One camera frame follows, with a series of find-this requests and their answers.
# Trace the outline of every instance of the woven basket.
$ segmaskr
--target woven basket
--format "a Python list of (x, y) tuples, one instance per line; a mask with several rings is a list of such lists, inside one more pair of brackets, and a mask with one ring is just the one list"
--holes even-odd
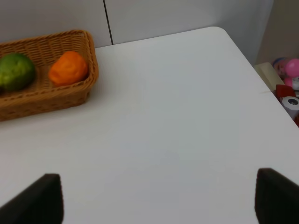
[[(84, 57), (88, 63), (88, 76), (82, 82), (55, 87), (48, 79), (48, 71), (64, 52), (70, 50)], [(99, 76), (93, 39), (84, 30), (0, 44), (0, 57), (9, 53), (27, 55), (36, 67), (36, 79), (22, 91), (0, 93), (0, 121), (81, 105)]]

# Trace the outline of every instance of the basket rim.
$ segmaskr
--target basket rim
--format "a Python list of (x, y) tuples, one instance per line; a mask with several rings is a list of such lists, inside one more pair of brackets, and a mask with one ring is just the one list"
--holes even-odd
[(62, 35), (75, 35), (75, 34), (83, 34), (85, 36), (86, 42), (87, 42), (87, 52), (91, 58), (91, 61), (93, 63), (92, 70), (89, 71), (89, 76), (85, 81), (75, 83), (68, 86), (61, 86), (61, 87), (54, 87), (50, 90), (36, 90), (33, 92), (26, 92), (16, 94), (14, 96), (9, 97), (3, 97), (0, 98), (0, 108), (8, 107), (8, 106), (21, 106), (24, 103), (33, 103), (40, 100), (47, 100), (52, 99), (56, 97), (65, 97), (77, 94), (81, 91), (87, 91), (90, 90), (91, 87), (96, 83), (99, 77), (99, 66), (98, 61), (95, 54), (95, 47), (93, 43), (93, 38), (91, 34), (82, 29), (73, 29), (70, 31), (64, 31), (64, 32), (58, 32), (50, 35), (42, 35), (38, 37), (32, 37), (27, 39), (21, 39), (11, 42), (5, 42), (0, 43), (0, 47), (4, 47), (7, 45), (14, 45), (14, 44), (20, 44), (25, 42), (32, 42), (42, 39), (49, 39), (56, 36), (62, 36)]

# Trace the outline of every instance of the toy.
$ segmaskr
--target toy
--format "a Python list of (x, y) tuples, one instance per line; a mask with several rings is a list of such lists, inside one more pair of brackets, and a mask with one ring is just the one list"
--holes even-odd
[(34, 81), (36, 70), (33, 62), (23, 54), (12, 53), (0, 60), (0, 88), (18, 91)]
[(87, 63), (79, 53), (67, 51), (51, 67), (49, 79), (55, 86), (71, 85), (84, 80), (87, 70)]
[(282, 57), (275, 60), (272, 65), (285, 85), (299, 90), (297, 83), (299, 80), (296, 79), (299, 77), (299, 59)]

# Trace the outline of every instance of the orange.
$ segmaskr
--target orange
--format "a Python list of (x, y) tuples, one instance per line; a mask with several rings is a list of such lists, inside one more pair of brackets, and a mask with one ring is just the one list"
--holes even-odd
[(49, 71), (49, 79), (55, 86), (71, 85), (84, 80), (87, 64), (77, 52), (65, 52)]

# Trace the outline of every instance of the green fruit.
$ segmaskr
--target green fruit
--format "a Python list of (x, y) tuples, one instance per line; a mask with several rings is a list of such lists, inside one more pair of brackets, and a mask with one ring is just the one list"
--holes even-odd
[(12, 53), (0, 59), (0, 88), (6, 91), (23, 89), (35, 76), (35, 67), (26, 55)]

